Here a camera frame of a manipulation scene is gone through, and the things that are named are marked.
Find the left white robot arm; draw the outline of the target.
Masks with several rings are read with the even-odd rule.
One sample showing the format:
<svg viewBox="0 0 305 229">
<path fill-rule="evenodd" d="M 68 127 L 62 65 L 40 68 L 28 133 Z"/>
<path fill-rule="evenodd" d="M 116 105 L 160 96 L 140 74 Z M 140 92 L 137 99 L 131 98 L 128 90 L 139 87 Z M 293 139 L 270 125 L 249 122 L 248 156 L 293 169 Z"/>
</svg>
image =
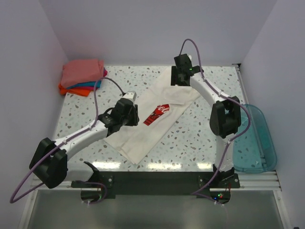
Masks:
<svg viewBox="0 0 305 229">
<path fill-rule="evenodd" d="M 88 187 L 98 184 L 98 169 L 89 162 L 81 168 L 69 167 L 68 161 L 92 143 L 118 132 L 123 126 L 139 122 L 134 92 L 126 93 L 115 105 L 97 119 L 68 136 L 40 141 L 30 163 L 30 170 L 49 189 L 63 181 L 82 181 Z"/>
</svg>

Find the white t-shirt with red print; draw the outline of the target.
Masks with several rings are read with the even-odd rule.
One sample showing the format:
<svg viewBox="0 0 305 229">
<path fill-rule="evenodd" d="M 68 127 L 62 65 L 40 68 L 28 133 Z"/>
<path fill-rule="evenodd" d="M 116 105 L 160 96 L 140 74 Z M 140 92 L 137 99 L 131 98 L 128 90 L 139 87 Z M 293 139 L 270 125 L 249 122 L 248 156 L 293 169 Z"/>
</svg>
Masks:
<svg viewBox="0 0 305 229">
<path fill-rule="evenodd" d="M 123 126 L 105 142 L 133 164 L 140 163 L 184 111 L 200 96 L 190 86 L 171 85 L 166 68 L 139 98 L 137 126 Z"/>
</svg>

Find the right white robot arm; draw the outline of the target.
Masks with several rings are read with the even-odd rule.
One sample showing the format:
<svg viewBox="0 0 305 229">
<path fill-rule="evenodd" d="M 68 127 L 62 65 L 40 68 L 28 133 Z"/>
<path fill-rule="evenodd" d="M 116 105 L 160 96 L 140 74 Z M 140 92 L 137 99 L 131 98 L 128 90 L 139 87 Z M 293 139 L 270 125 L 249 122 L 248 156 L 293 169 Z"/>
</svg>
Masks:
<svg viewBox="0 0 305 229">
<path fill-rule="evenodd" d="M 216 159 L 214 170 L 219 172 L 212 176 L 213 184 L 224 187 L 229 182 L 227 171 L 233 166 L 232 138 L 241 125 L 241 108 L 238 97 L 230 97 L 216 87 L 203 75 L 200 66 L 192 66 L 190 57 L 182 54 L 174 57 L 171 85 L 190 86 L 195 89 L 211 106 L 209 126 L 216 136 Z"/>
</svg>

